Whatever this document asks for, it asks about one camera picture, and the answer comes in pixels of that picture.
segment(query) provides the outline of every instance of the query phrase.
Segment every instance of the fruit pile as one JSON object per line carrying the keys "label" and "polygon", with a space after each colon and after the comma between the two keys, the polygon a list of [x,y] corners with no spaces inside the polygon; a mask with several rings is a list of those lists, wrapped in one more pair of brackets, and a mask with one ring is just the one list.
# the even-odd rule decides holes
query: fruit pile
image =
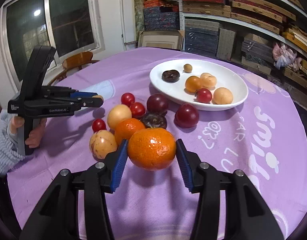
{"label": "fruit pile", "polygon": [[[193,67],[190,64],[184,65],[184,72],[191,73]],[[162,74],[162,79],[168,83],[175,83],[179,80],[180,73],[173,70],[166,70]],[[217,105],[231,104],[233,101],[233,95],[227,88],[217,88],[212,97],[210,90],[214,90],[217,84],[217,78],[210,73],[202,73],[200,77],[190,76],[185,82],[185,91],[189,94],[194,93],[196,101],[200,103],[212,103]]]}
{"label": "fruit pile", "polygon": [[[89,148],[93,156],[104,159],[127,139],[128,155],[136,166],[148,170],[166,168],[176,154],[175,138],[166,130],[168,107],[167,98],[157,93],[148,98],[146,112],[143,104],[135,102],[133,94],[123,94],[121,104],[114,106],[107,116],[107,124],[114,134],[106,130],[102,119],[92,123],[94,134]],[[182,128],[194,127],[198,121],[199,112],[190,104],[180,106],[174,119]]]}

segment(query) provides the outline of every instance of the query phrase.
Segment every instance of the dark purple fruit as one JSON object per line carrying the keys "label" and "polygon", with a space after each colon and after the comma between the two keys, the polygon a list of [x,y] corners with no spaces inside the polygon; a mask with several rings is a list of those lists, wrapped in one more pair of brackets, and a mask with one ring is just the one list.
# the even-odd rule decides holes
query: dark purple fruit
{"label": "dark purple fruit", "polygon": [[190,104],[183,104],[175,114],[175,124],[181,128],[192,128],[199,122],[199,112]]}
{"label": "dark purple fruit", "polygon": [[163,114],[167,113],[169,103],[168,99],[162,94],[153,94],[147,100],[148,112]]}
{"label": "dark purple fruit", "polygon": [[166,82],[174,83],[179,80],[179,77],[180,77],[180,73],[177,70],[173,69],[173,70],[164,71],[162,79]]}
{"label": "dark purple fruit", "polygon": [[146,128],[167,128],[167,120],[161,114],[148,112],[140,119],[140,121]]}

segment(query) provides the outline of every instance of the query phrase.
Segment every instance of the light blue knit sleeve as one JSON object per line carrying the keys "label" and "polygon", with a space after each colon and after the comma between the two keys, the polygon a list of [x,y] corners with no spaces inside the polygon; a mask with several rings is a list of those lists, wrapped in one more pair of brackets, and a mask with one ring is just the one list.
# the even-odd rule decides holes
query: light blue knit sleeve
{"label": "light blue knit sleeve", "polygon": [[18,153],[16,136],[10,134],[9,123],[14,115],[8,114],[6,110],[0,113],[0,176],[4,176],[24,156]]}

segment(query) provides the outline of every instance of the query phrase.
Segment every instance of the round table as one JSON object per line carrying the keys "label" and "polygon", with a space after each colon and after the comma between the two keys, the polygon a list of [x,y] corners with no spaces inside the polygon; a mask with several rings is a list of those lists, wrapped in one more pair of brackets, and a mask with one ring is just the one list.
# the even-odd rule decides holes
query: round table
{"label": "round table", "polygon": [[[86,170],[96,161],[88,143],[95,118],[106,120],[125,92],[145,105],[155,88],[150,70],[157,64],[180,58],[202,59],[223,65],[239,74],[249,87],[240,106],[220,112],[200,111],[193,129],[173,123],[179,105],[171,102],[166,119],[176,139],[187,150],[216,169],[243,170],[272,210],[285,237],[307,211],[307,140],[289,94],[271,82],[219,60],[184,52],[139,48],[119,53],[69,76],[58,85],[81,91],[98,91],[103,107],[80,110],[71,117],[49,118],[41,148],[33,157],[8,173],[15,214],[23,228],[31,211],[52,179],[63,168]],[[189,239],[198,194],[185,188],[176,159],[166,169],[151,172],[127,160],[120,187],[106,194],[116,239]],[[80,237],[86,238],[83,205],[79,205]],[[221,194],[219,239],[224,236],[225,207]]]}

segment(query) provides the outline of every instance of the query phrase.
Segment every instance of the orange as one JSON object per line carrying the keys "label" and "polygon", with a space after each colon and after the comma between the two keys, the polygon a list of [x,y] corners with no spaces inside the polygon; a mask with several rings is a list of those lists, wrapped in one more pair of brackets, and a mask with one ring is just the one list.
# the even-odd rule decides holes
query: orange
{"label": "orange", "polygon": [[136,118],[129,118],[119,122],[114,132],[117,144],[120,145],[123,139],[129,140],[136,131],[142,129],[145,129],[144,124]]}
{"label": "orange", "polygon": [[128,156],[132,163],[151,171],[168,167],[175,154],[175,138],[163,128],[135,132],[128,143]]}

